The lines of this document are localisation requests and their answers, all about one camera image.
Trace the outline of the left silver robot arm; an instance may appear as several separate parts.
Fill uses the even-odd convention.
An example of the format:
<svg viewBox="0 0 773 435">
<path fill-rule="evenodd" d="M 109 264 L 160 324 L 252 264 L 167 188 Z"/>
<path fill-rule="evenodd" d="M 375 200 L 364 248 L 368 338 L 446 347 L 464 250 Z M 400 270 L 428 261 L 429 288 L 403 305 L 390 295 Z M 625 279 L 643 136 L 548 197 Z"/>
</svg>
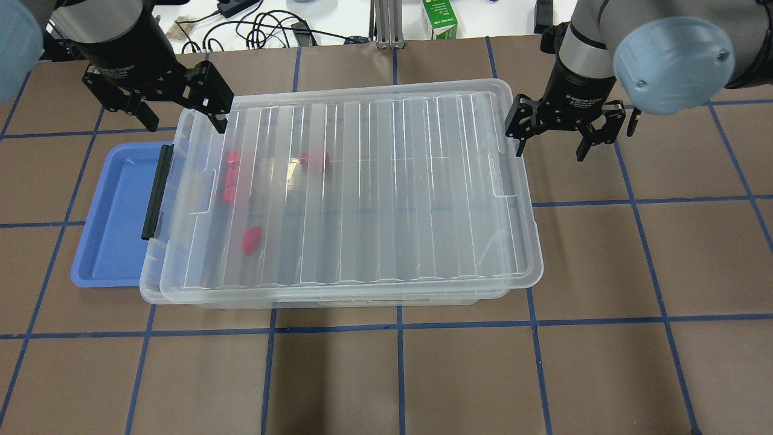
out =
<svg viewBox="0 0 773 435">
<path fill-rule="evenodd" d="M 182 65 L 153 16 L 151 1 L 3 1 L 2 102 L 16 96 L 44 52 L 50 22 L 88 61 L 82 82 L 106 111 L 122 111 L 154 132 L 149 102 L 198 111 L 226 132 L 234 92 L 210 61 Z"/>
</svg>

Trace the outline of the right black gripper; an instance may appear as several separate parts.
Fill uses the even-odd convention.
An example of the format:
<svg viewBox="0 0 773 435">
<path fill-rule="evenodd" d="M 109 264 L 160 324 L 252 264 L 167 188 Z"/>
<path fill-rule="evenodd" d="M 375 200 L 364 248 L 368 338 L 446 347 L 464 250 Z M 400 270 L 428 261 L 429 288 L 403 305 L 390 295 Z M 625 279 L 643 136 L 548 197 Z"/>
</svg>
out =
<svg viewBox="0 0 773 435">
<path fill-rule="evenodd" d="M 518 141 L 516 157 L 524 154 L 530 138 L 544 131 L 573 131 L 578 127 L 582 140 L 577 146 L 577 162 L 585 160 L 592 147 L 613 143 L 626 121 L 623 102 L 607 102 L 616 81 L 613 76 L 585 77 L 562 63 L 554 64 L 544 96 L 533 101 L 517 94 L 505 117 L 506 137 Z M 594 127 L 592 122 L 600 117 L 604 124 Z"/>
</svg>

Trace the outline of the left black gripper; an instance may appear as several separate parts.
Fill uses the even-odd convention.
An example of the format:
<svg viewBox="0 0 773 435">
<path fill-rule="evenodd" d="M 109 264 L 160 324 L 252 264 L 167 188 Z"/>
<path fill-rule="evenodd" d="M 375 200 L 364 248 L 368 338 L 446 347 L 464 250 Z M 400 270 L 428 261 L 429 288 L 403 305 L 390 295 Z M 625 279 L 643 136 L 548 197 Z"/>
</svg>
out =
<svg viewBox="0 0 773 435">
<path fill-rule="evenodd" d="M 103 105 L 104 130 L 142 127 L 157 132 L 155 111 L 143 100 L 128 100 L 124 91 L 143 90 L 166 74 L 183 73 L 182 107 L 207 116 L 217 133 L 226 132 L 234 91 L 209 60 L 185 69 L 158 24 L 136 24 L 109 41 L 83 43 L 82 53 L 94 67 L 82 80 Z"/>
</svg>

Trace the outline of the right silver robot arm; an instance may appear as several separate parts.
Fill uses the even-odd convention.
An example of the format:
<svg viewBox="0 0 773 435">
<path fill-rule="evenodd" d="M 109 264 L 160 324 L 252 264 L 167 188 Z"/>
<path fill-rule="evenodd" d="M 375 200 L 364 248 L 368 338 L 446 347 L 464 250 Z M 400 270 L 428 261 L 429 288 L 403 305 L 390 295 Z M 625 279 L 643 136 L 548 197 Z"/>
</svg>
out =
<svg viewBox="0 0 773 435">
<path fill-rule="evenodd" d="M 578 132 L 578 161 L 632 136 L 643 113 L 673 115 L 723 89 L 771 83 L 770 1 L 579 1 L 552 24 L 539 1 L 539 49 L 555 58 L 544 94 L 515 97 L 505 135 Z"/>
</svg>

